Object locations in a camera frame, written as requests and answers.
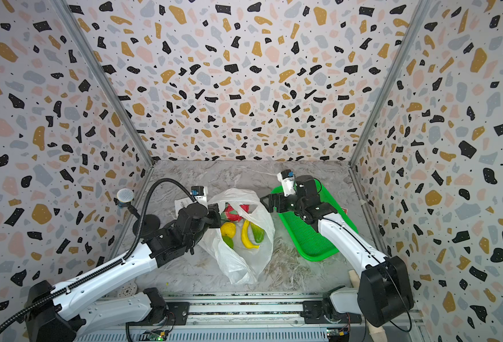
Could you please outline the red apple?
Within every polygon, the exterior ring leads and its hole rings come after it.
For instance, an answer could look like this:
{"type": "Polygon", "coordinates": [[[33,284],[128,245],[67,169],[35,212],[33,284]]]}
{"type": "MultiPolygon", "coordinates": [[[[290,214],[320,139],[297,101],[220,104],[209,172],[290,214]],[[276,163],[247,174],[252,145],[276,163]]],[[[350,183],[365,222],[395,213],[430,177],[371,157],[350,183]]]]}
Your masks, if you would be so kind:
{"type": "MultiPolygon", "coordinates": [[[[250,212],[250,206],[249,205],[241,205],[240,206],[246,213],[250,212]]],[[[227,218],[228,221],[230,222],[240,222],[243,217],[239,215],[239,213],[231,206],[227,205],[224,211],[224,214],[227,218]]]]}

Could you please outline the green plastic basket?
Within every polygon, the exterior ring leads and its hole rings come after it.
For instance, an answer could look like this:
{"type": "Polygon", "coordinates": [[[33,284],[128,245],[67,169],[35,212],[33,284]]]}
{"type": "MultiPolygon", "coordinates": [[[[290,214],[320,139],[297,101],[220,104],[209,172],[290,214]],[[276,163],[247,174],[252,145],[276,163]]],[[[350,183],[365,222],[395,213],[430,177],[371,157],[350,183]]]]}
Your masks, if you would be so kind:
{"type": "MultiPolygon", "coordinates": [[[[332,205],[342,216],[345,223],[354,232],[358,233],[356,225],[351,221],[348,215],[342,211],[342,207],[333,198],[331,193],[319,180],[315,180],[315,183],[317,184],[317,190],[319,191],[321,201],[332,205]]],[[[279,218],[287,229],[297,251],[304,259],[310,262],[320,262],[338,254],[338,249],[327,238],[317,233],[310,225],[307,225],[293,212],[279,213],[279,218]]]]}

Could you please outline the yellow banana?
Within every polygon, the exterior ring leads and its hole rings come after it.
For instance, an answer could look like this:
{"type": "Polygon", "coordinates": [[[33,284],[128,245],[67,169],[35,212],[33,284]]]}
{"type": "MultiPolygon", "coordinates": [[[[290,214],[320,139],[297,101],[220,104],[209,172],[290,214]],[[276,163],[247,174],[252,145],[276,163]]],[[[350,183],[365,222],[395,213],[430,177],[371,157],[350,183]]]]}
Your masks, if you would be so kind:
{"type": "Polygon", "coordinates": [[[245,220],[241,230],[241,241],[246,249],[259,249],[259,245],[253,244],[249,238],[248,235],[249,228],[250,228],[250,222],[248,220],[245,220]]]}

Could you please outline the white plastic bag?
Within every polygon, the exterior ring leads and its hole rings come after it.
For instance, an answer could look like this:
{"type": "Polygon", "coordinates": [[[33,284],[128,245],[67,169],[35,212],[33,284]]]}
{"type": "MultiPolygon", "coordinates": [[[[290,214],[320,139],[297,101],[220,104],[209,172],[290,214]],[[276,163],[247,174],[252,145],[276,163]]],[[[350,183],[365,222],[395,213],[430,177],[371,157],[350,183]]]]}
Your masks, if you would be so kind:
{"type": "Polygon", "coordinates": [[[220,228],[209,229],[199,245],[216,259],[221,272],[231,284],[255,283],[270,262],[274,249],[275,228],[270,213],[261,204],[257,194],[251,190],[232,188],[215,195],[209,203],[218,204],[222,225],[229,222],[224,214],[227,205],[231,205],[243,219],[240,222],[234,222],[237,228],[236,235],[232,238],[234,249],[230,249],[223,242],[220,228]],[[246,213],[240,207],[241,205],[249,205],[250,212],[246,213]],[[253,244],[259,245],[259,249],[246,249],[241,241],[241,230],[245,220],[250,222],[249,238],[253,244]],[[261,244],[256,244],[254,241],[251,223],[265,231],[264,241],[261,244]]]}

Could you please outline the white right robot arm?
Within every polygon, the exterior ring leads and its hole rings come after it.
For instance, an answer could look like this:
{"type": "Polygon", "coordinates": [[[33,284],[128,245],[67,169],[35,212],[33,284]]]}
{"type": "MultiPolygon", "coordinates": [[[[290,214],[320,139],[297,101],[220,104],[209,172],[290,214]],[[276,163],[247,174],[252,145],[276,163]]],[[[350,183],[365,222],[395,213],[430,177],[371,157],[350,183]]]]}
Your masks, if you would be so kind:
{"type": "Polygon", "coordinates": [[[282,191],[260,199],[269,212],[291,212],[301,223],[328,239],[346,258],[358,276],[358,286],[341,287],[326,299],[325,316],[360,314],[374,327],[381,327],[414,306],[408,270],[398,257],[388,257],[369,244],[330,203],[321,199],[311,175],[295,176],[291,170],[277,175],[282,191]]]}

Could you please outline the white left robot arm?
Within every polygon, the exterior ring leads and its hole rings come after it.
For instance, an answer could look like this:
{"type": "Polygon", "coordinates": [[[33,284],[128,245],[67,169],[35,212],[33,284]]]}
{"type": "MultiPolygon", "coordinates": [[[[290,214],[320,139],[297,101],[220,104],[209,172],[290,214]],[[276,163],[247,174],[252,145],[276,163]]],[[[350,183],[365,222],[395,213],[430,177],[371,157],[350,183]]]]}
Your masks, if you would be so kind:
{"type": "Polygon", "coordinates": [[[177,219],[166,225],[155,215],[141,216],[133,227],[138,244],[128,258],[118,256],[68,281],[56,285],[44,281],[31,288],[25,315],[30,341],[74,341],[123,323],[174,323],[176,316],[157,289],[122,299],[102,298],[187,252],[193,253],[205,232],[220,225],[218,205],[199,202],[182,208],[177,219]]]}

